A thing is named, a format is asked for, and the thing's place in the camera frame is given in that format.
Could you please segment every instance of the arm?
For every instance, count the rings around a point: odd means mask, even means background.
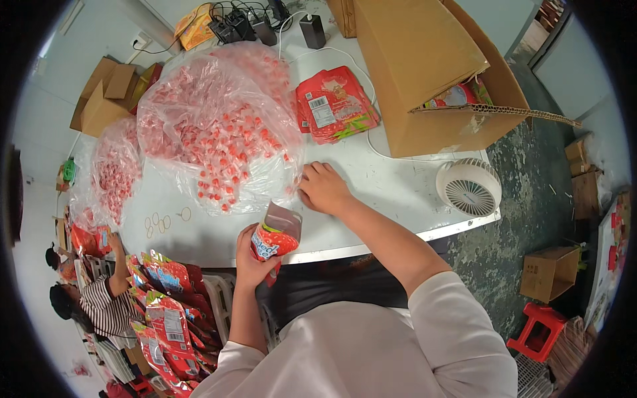
[[[131,274],[126,267],[126,254],[124,253],[119,235],[116,232],[112,232],[108,234],[107,239],[108,245],[111,246],[113,252],[115,252],[115,272],[113,276],[108,278],[108,286],[113,297],[117,297],[130,287],[126,278]]]
[[[266,338],[254,290],[279,260],[272,257],[261,262],[252,256],[250,242],[256,228],[257,224],[249,225],[237,238],[237,283],[233,295],[233,321],[229,340],[256,348],[267,355]]]
[[[422,239],[356,199],[328,163],[303,168],[299,195],[307,207],[339,218],[403,285],[410,297],[420,284],[451,267]]]
[[[75,253],[69,253],[69,252],[67,252],[65,249],[63,249],[61,247],[57,248],[57,253],[60,254],[60,255],[65,255],[66,257],[71,259],[71,261],[75,260]]]

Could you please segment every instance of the concrete floor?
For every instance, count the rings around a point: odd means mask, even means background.
[[[509,65],[531,109],[560,113],[527,63],[535,51],[520,45]],[[522,122],[488,147],[502,182],[502,219],[449,239],[453,267],[489,313],[506,341],[526,323],[522,309],[530,298],[519,294],[524,255],[573,236],[571,175],[564,147],[574,140],[572,127],[534,119]]]

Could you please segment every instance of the white fan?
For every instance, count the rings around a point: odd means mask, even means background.
[[[436,175],[436,190],[447,206],[474,217],[490,215],[502,200],[496,171],[472,157],[445,163]]]

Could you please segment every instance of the striped shirt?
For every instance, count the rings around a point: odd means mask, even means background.
[[[80,296],[80,307],[89,316],[95,333],[101,336],[125,336],[131,328],[129,319],[143,321],[133,308],[128,292],[113,297],[106,275],[83,288]]]

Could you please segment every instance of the white wall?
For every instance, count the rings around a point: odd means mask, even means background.
[[[22,302],[51,363],[60,372],[70,371],[73,360],[84,363],[92,376],[66,381],[77,396],[97,397],[106,385],[89,358],[74,322],[57,316],[48,298],[49,288],[59,280],[44,258],[51,242],[57,243],[51,219],[55,215],[56,195],[55,189],[48,185],[37,182],[24,185],[22,241],[13,249],[15,275]]]
[[[77,137],[69,123],[91,72],[104,55],[125,62],[134,53],[130,42],[140,32],[115,1],[84,2],[66,35],[55,32],[44,66],[25,86],[16,115],[13,142],[22,151],[24,173],[44,184],[55,184],[57,170]],[[147,50],[163,48],[153,42]],[[168,53],[141,53],[133,64],[147,68],[168,58]]]
[[[533,0],[455,0],[504,56],[533,12]]]
[[[140,29],[117,7],[113,0],[84,0],[66,35],[55,33],[39,74],[24,87],[16,114],[13,142],[21,150],[23,172],[36,182],[24,185],[22,241],[13,250],[20,290],[29,318],[52,363],[60,372],[72,368],[72,361],[85,363],[92,377],[68,379],[80,397],[96,397],[105,388],[89,359],[72,321],[60,319],[50,305],[49,288],[58,280],[45,262],[44,253],[55,237],[54,223],[57,170],[68,156],[77,132],[68,126],[75,104],[91,72],[104,55],[125,62],[134,52],[130,41]],[[182,4],[182,16],[194,5]],[[167,12],[158,6],[159,11]],[[178,8],[170,9],[173,14]],[[175,16],[168,14],[167,19]],[[148,51],[163,50],[152,43]],[[143,67],[164,61],[168,53],[140,54],[134,64]],[[92,140],[84,134],[80,141]],[[62,197],[61,207],[66,203]]]
[[[575,135],[593,132],[587,148],[610,188],[617,191],[630,183],[626,130],[613,87],[594,43],[574,15],[534,72],[564,116],[582,121]]]

